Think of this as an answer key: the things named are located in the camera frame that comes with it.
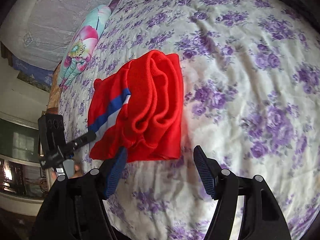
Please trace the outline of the person's left hand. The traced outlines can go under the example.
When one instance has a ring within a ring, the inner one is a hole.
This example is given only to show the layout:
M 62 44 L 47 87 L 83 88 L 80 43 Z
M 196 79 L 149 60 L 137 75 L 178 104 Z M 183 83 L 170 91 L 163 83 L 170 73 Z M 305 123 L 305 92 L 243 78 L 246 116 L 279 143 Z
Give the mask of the person's left hand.
M 82 170 L 81 167 L 78 164 L 74 165 L 74 175 L 71 178 L 78 178 L 82 176 Z M 52 180 L 55 180 L 57 178 L 56 173 L 54 170 L 51 171 L 51 178 Z

